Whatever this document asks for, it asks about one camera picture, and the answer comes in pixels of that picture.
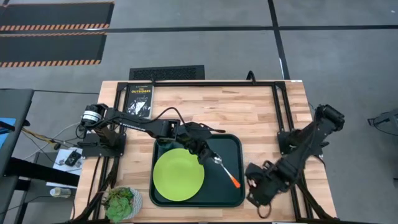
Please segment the book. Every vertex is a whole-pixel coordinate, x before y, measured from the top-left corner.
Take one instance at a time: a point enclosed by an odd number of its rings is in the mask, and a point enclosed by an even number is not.
[[[127,112],[140,118],[150,119],[153,96],[153,85],[131,85],[127,99]]]

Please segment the floor mat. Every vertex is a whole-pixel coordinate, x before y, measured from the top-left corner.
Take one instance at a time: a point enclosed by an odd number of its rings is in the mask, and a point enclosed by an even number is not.
[[[0,67],[97,65],[105,32],[0,35]]]
[[[129,80],[204,80],[204,65],[130,68]]]
[[[9,4],[2,7],[0,31],[107,28],[114,2]]]

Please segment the wooden table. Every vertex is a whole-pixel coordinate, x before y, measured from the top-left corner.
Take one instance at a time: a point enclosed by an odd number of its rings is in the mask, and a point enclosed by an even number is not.
[[[113,106],[117,82],[103,82],[98,102]],[[302,82],[286,81],[290,109],[295,128],[303,128],[312,117]],[[282,115],[286,122],[282,95],[279,93]],[[152,117],[174,106],[185,121],[206,123],[212,128],[225,129],[240,138],[246,167],[250,162],[261,165],[280,158],[276,133],[279,130],[271,87],[268,86],[213,86],[213,87],[155,87]],[[167,112],[162,118],[177,118]],[[116,186],[130,186],[140,191],[144,205],[134,222],[264,222],[294,221],[290,193],[279,194],[272,201],[272,213],[266,220],[258,217],[256,207],[245,200],[235,208],[171,208],[157,207],[149,199],[150,170],[154,140],[146,133],[127,130],[127,146],[119,165]],[[76,192],[76,214],[86,207],[96,158],[86,159]],[[93,194],[98,188],[98,168]],[[314,158],[307,161],[305,176],[309,191],[331,216],[335,208],[323,164]],[[301,214],[305,209],[301,192],[297,189]]]

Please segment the floor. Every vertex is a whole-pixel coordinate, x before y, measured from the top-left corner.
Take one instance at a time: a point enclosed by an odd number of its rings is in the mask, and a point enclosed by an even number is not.
[[[10,0],[78,2],[79,0]],[[280,26],[398,24],[395,0],[278,0]],[[271,26],[266,0],[117,0],[111,28],[178,26]],[[325,148],[326,171],[342,220],[395,223],[398,219],[398,139],[366,119],[398,107],[398,30],[282,30],[291,79],[303,80],[312,105],[328,103],[346,116],[344,129]],[[127,80],[129,68],[205,65],[207,79],[283,79],[275,35],[265,31],[109,34],[103,61],[95,66],[2,68],[0,88],[96,91],[103,80]],[[54,135],[76,123],[95,95],[35,93],[31,129]],[[74,130],[60,138],[74,137]],[[14,152],[24,158],[35,146],[21,136]],[[15,193],[11,206],[19,203]],[[68,203],[32,203],[24,223],[68,220]],[[11,223],[16,210],[7,214]]]

